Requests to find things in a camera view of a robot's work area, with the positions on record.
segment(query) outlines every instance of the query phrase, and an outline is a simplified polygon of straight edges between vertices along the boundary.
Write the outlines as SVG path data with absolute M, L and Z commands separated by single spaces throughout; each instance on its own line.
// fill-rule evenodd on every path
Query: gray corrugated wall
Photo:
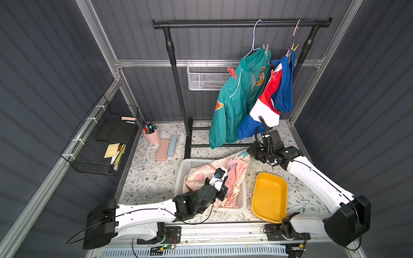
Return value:
M 296 128 L 333 181 L 372 203 L 368 257 L 411 257 L 413 2 L 366 0 Z
M 321 28 L 307 58 L 321 57 L 336 30 L 349 0 L 92 0 L 102 26 L 117 59 L 168 59 L 162 31 L 153 29 L 152 19 L 167 20 L 258 20 L 258 19 L 328 19 L 329 28 Z M 287 50 L 293 28 L 257 28 L 255 45 L 269 44 L 273 59 Z M 311 28 L 299 28 L 295 36 L 297 58 Z M 234 59 L 239 60 L 251 49 L 252 28 L 172 29 L 177 59 Z M 138 105 L 147 120 L 182 120 L 179 102 L 170 68 L 125 68 Z M 212 119 L 217 91 L 189 91 L 186 71 L 180 69 L 180 82 L 185 89 L 188 116 Z M 298 99 L 311 72 L 294 84 Z M 159 103 L 168 99 L 168 106 Z M 152 109 L 147 110 L 147 103 Z
M 113 77 L 75 1 L 0 1 L 0 17 L 2 239 Z M 52 221 L 71 216 L 54 210 L 51 203 L 68 205 L 82 216 L 87 213 L 76 204 L 88 207 L 94 197 L 82 189 L 68 189 L 68 184 L 84 184 L 77 188 L 89 189 L 94 195 L 98 187 L 116 189 L 114 179 L 106 183 L 107 178 L 88 177 L 70 170 L 41 217 L 49 216 Z M 72 222 L 61 225 L 77 223 L 73 222 L 76 218 L 68 220 Z M 42 230 L 37 225 L 29 235 Z M 39 248 L 47 250 L 49 244 L 44 241 Z
M 147 120 L 182 120 L 175 82 L 171 80 L 173 78 L 171 68 L 125 67 L 122 69 L 130 85 L 144 85 L 141 88 L 131 89 L 134 96 L 138 98 L 139 107 Z M 294 103 L 298 101 L 313 71 L 313 67 L 301 68 L 293 87 Z M 187 116 L 199 120 L 212 119 L 219 91 L 189 90 L 186 68 L 178 67 L 178 73 Z M 289 114 L 282 113 L 281 117 L 288 118 Z

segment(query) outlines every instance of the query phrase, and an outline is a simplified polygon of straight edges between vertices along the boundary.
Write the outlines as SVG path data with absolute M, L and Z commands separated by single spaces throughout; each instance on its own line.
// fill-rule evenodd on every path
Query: white wire basket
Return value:
M 188 88 L 190 90 L 220 90 L 231 77 L 228 66 L 193 66 L 188 62 Z
M 211 159 L 184 159 L 179 165 L 179 170 L 176 178 L 175 189 L 173 190 L 173 195 L 183 194 L 182 184 L 184 177 L 189 174 L 191 168 L 196 168 L 208 163 L 213 162 Z M 247 207 L 247 184 L 245 180 L 241 183 L 241 190 L 237 196 L 237 206 L 238 208 L 213 208 L 214 211 L 232 211 L 240 212 Z

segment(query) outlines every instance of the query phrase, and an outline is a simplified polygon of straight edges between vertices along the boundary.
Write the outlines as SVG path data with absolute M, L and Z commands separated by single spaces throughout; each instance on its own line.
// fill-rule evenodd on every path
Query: white laundry basket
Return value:
M 184 177 L 188 175 L 191 168 L 196 168 L 208 163 L 213 162 L 211 159 L 184 159 L 181 161 L 179 165 L 179 170 L 176 178 L 175 189 L 173 191 L 173 195 L 177 196 L 178 194 L 182 193 L 182 182 Z M 247 207 L 247 184 L 244 181 L 241 183 L 241 190 L 237 196 L 237 206 L 238 208 L 218 208 L 215 211 L 232 211 L 232 212 L 239 212 L 243 211 Z

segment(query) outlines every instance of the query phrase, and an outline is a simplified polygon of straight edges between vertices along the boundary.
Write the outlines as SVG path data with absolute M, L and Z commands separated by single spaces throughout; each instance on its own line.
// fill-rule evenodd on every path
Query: floral tablecloth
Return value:
M 297 146 L 287 126 L 287 121 L 280 121 L 276 127 L 280 137 L 287 146 Z M 211 122 L 194 123 L 196 127 L 210 126 Z M 183 123 L 159 123 L 157 124 L 162 138 L 171 138 L 179 135 L 176 155 L 168 158 L 166 162 L 155 161 L 159 145 L 150 145 L 143 136 L 139 139 L 131 168 L 128 172 L 126 183 L 120 198 L 120 203 L 128 205 L 149 204 L 161 202 L 173 198 L 176 174 L 179 164 L 183 160 L 185 150 L 185 127 Z M 209 130 L 195 130 L 192 135 L 192 143 L 208 143 Z M 238 142 L 253 142 L 254 137 Z M 246 149 L 245 147 L 219 147 L 193 148 L 191 158 L 220 159 L 235 152 Z M 283 170 L 281 167 L 271 167 L 259 161 L 251 159 L 251 163 L 245 177 L 247 183 L 247 208 L 242 212 L 213 211 L 207 222 L 233 222 L 233 221 L 257 221 L 260 220 L 252 214 L 251 202 L 254 193 L 256 177 L 260 172 L 268 172 L 285 179 L 288 184 L 287 213 L 299 211 L 305 214 L 328 213 L 322 201 L 298 178 Z M 209 215 L 210 210 L 203 215 L 195 216 L 189 222 L 201 222 Z

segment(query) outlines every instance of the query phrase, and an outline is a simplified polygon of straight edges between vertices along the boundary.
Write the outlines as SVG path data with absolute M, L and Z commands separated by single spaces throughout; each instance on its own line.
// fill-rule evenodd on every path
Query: pink cup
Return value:
M 159 133 L 158 128 L 150 134 L 143 132 L 143 137 L 145 137 L 148 140 L 148 143 L 152 145 L 158 144 L 161 141 L 161 134 Z

